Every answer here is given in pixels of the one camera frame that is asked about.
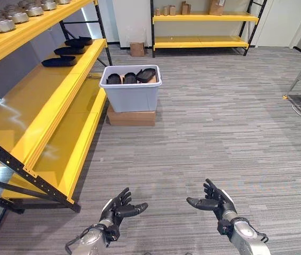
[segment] robotic hand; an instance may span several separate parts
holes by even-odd
[[[99,223],[87,227],[80,235],[65,245],[68,254],[99,255],[110,242],[120,237],[120,225],[126,217],[136,216],[145,211],[147,203],[133,206],[129,188],[125,188],[118,196],[108,201],[102,210]],[[70,245],[80,240],[80,245],[72,252]]]
[[[218,189],[210,179],[204,183],[205,198],[187,198],[187,202],[200,210],[213,211],[218,219],[217,230],[227,235],[240,255],[270,255],[266,234],[258,232],[246,218],[238,217],[230,196]]]

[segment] striped carpet floor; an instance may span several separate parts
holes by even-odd
[[[114,65],[160,67],[156,126],[102,123],[78,184],[82,211],[9,213],[0,254],[65,254],[64,244],[96,223],[107,200],[126,186],[134,203],[147,201],[149,208],[124,220],[119,241],[104,254],[238,254],[218,234],[213,213],[185,201],[203,195],[208,177],[269,236],[273,255],[301,255],[301,119],[282,100],[301,69],[301,53],[172,50],[153,59],[110,49]]]

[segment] shelf board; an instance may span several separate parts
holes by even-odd
[[[27,169],[33,169],[105,46],[105,39],[94,40],[75,66],[39,64],[0,101],[0,146]]]
[[[248,47],[239,36],[155,37],[155,48]]]
[[[99,78],[89,78],[83,83],[34,167],[39,176],[68,200],[73,195],[105,104],[106,94],[98,84]],[[13,174],[9,184],[42,192],[17,174]],[[2,197],[35,198],[8,190],[3,191]]]
[[[250,15],[247,12],[225,12],[223,15],[209,15],[203,12],[196,12],[188,15],[177,14],[171,15],[160,15],[153,17],[153,24],[156,21],[253,21],[255,24],[258,23],[259,18]]]
[[[28,22],[17,24],[13,31],[0,33],[0,60],[54,24],[92,2],[92,0],[72,0],[70,4],[59,4],[55,10],[45,11],[42,16],[30,17]]]

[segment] brown box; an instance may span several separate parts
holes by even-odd
[[[163,15],[167,16],[168,14],[170,14],[170,8],[169,8],[169,6],[163,7]]]
[[[183,1],[181,3],[181,14],[186,15],[188,10],[188,5],[186,4],[186,1]]]
[[[177,8],[175,5],[170,5],[170,15],[175,16],[177,12]]]
[[[130,55],[132,57],[145,56],[145,43],[144,42],[131,42],[130,43]]]
[[[225,0],[211,0],[209,15],[223,15]]]
[[[187,4],[187,14],[191,14],[191,5]]]
[[[155,126],[155,111],[116,113],[109,105],[107,116],[111,125],[116,126]]]

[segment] white plastic bin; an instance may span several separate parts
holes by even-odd
[[[156,83],[107,84],[107,78],[113,73],[125,75],[137,74],[141,69],[156,70]],[[104,69],[99,86],[104,88],[109,102],[116,113],[155,111],[158,87],[162,84],[160,69],[157,65],[120,65],[107,66]]]

